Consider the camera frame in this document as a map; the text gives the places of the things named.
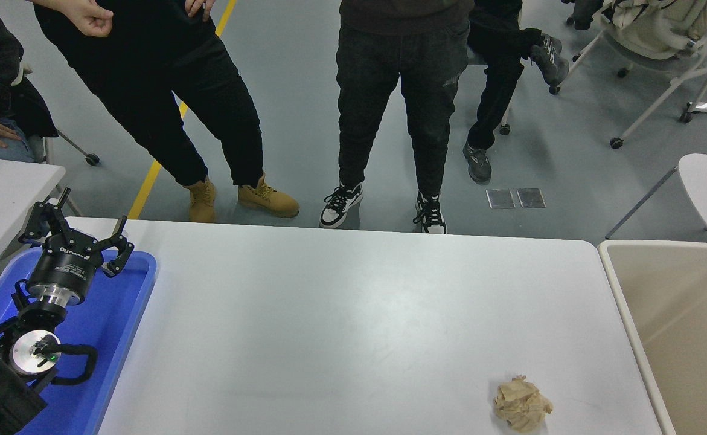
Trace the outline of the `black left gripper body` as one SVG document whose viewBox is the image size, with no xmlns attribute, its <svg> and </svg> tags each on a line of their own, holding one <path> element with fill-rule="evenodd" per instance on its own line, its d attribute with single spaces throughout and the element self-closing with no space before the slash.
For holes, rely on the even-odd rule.
<svg viewBox="0 0 707 435">
<path fill-rule="evenodd" d="M 27 280 L 28 293 L 40 294 L 44 287 L 56 285 L 75 294 L 88 294 L 101 264 L 96 243 L 94 237 L 79 231 L 47 237 L 41 257 Z"/>
</svg>

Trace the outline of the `person's right hand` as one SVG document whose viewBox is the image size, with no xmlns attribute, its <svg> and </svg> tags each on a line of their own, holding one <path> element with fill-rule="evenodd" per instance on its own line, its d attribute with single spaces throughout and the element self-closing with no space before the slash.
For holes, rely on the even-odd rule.
<svg viewBox="0 0 707 435">
<path fill-rule="evenodd" d="M 108 37 L 114 13 L 97 1 L 62 1 L 59 10 L 85 36 Z"/>
</svg>

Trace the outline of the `person's left hand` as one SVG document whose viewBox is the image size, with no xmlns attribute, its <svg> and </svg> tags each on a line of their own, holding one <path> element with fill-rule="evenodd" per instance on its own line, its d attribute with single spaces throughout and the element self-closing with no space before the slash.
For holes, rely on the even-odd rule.
<svg viewBox="0 0 707 435">
<path fill-rule="evenodd" d="M 216 0 L 187 0 L 184 2 L 185 13 L 189 18 L 200 16 L 206 22 L 210 19 L 215 3 Z"/>
</svg>

